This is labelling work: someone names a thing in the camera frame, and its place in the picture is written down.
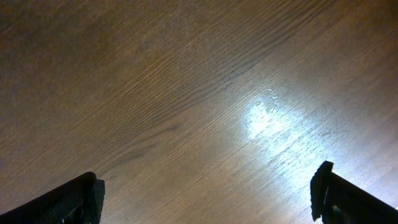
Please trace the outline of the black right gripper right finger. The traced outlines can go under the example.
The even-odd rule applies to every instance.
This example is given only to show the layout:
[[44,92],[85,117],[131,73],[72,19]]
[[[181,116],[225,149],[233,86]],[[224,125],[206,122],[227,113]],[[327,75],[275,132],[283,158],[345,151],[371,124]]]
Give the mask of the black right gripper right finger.
[[323,223],[397,223],[397,209],[332,172],[324,161],[310,181],[312,219]]

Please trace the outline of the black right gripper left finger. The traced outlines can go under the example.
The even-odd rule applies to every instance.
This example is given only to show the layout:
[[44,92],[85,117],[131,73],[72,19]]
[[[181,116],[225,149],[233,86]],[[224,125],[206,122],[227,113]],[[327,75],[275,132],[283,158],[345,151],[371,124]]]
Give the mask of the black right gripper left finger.
[[103,210],[105,182],[94,172],[43,194],[1,215],[3,224],[99,224]]

